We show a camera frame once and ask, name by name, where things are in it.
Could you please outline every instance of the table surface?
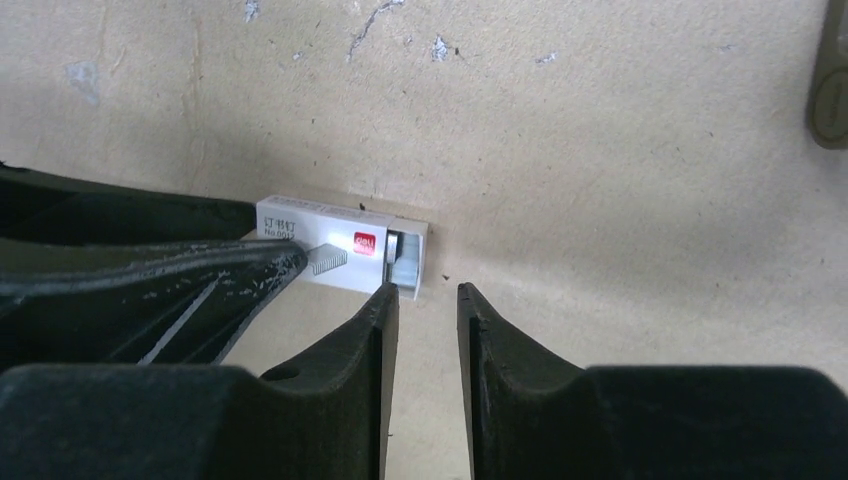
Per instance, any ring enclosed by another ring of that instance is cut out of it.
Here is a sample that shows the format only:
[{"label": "table surface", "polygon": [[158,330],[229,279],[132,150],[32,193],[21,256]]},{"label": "table surface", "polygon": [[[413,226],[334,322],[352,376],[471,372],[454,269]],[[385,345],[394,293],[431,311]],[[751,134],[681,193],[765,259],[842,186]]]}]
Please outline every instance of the table surface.
[{"label": "table surface", "polygon": [[[848,387],[848,154],[804,127],[825,0],[258,5],[3,2],[0,160],[430,222],[387,478],[469,477],[460,282],[578,365]],[[263,371],[365,298],[295,284],[227,363]]]}]

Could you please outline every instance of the deli logo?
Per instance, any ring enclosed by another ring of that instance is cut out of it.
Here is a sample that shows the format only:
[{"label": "deli logo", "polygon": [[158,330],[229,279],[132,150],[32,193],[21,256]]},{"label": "deli logo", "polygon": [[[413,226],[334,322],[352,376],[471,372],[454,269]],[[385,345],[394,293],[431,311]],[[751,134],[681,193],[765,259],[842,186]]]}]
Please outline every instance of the deli logo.
[{"label": "deli logo", "polygon": [[353,234],[353,251],[360,255],[373,256],[377,249],[377,237],[370,233],[356,232]]}]

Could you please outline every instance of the small white box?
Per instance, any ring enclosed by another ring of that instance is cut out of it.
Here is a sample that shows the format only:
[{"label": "small white box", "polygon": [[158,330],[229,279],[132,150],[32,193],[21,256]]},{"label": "small white box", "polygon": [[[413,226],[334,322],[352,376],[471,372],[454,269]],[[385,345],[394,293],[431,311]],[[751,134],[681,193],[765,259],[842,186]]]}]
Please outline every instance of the small white box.
[{"label": "small white box", "polygon": [[256,204],[259,238],[293,240],[309,265],[298,279],[374,293],[384,282],[416,299],[428,224],[274,195]]}]

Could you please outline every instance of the black plastic part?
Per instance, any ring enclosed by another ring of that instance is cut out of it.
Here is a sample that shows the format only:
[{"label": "black plastic part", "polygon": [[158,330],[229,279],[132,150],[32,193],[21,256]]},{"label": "black plastic part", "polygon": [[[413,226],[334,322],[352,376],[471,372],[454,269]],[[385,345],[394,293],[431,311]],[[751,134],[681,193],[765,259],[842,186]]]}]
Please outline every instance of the black plastic part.
[{"label": "black plastic part", "polygon": [[848,400],[783,367],[581,371],[459,286],[476,480],[845,479]]},{"label": "black plastic part", "polygon": [[212,366],[18,367],[0,376],[3,478],[383,478],[398,334],[384,285],[256,379]]},{"label": "black plastic part", "polygon": [[210,363],[306,266],[239,241],[251,204],[0,165],[0,372],[15,365]]}]

